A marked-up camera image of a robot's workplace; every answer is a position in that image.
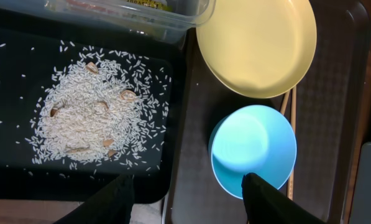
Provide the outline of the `green snack wrapper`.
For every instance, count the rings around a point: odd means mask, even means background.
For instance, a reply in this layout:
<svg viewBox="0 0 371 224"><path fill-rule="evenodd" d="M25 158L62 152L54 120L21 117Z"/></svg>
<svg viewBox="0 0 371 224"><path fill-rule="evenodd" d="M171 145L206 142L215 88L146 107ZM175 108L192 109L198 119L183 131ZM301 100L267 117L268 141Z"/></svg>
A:
<svg viewBox="0 0 371 224"><path fill-rule="evenodd" d="M166 0L66 0L65 2L73 6L97 10L101 12L108 11L108 7L129 7L130 5L138 5L152 9L172 12L172 8L168 5Z"/></svg>

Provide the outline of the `light blue bowl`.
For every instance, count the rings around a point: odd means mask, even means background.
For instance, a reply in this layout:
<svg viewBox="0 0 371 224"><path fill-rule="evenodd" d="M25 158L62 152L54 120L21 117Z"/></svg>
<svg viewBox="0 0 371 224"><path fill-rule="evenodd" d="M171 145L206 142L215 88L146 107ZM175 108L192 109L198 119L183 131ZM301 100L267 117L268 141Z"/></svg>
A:
<svg viewBox="0 0 371 224"><path fill-rule="evenodd" d="M229 114L209 138L209 161L221 188L243 199L242 178L256 173L277 190L293 164L293 130L279 111L265 105L245 106Z"/></svg>

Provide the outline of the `yellow plate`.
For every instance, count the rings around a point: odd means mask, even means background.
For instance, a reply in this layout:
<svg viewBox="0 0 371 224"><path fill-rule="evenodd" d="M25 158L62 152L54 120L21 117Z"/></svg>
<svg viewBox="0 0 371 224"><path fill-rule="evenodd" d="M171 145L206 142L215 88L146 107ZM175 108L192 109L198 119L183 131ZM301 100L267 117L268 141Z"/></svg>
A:
<svg viewBox="0 0 371 224"><path fill-rule="evenodd" d="M220 0L196 36L223 85L250 98L273 98L306 75L317 28L308 0Z"/></svg>

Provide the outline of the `pile of rice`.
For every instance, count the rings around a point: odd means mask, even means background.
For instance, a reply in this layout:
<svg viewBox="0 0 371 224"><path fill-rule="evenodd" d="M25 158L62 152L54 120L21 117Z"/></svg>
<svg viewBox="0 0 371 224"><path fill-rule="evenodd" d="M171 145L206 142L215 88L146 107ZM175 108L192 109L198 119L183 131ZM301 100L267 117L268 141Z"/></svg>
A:
<svg viewBox="0 0 371 224"><path fill-rule="evenodd" d="M122 50L108 58L104 50L85 47L51 78L39 115L30 120L33 163L68 159L75 168L124 158L131 168L143 161L168 103L152 92L159 77L140 55Z"/></svg>

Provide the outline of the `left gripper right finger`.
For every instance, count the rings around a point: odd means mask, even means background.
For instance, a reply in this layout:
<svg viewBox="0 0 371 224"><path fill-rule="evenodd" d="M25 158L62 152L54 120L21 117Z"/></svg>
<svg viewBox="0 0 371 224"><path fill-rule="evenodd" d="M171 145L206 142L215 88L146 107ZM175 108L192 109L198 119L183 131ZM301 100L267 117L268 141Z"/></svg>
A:
<svg viewBox="0 0 371 224"><path fill-rule="evenodd" d="M247 219L253 224L324 224L255 173L242 178Z"/></svg>

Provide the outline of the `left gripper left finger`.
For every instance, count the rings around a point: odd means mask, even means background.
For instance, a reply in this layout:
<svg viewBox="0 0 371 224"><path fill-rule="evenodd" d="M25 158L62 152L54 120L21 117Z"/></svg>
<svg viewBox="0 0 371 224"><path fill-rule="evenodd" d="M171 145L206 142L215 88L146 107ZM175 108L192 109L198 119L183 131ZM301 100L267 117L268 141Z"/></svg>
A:
<svg viewBox="0 0 371 224"><path fill-rule="evenodd" d="M55 224L129 224L134 203L133 178L120 175Z"/></svg>

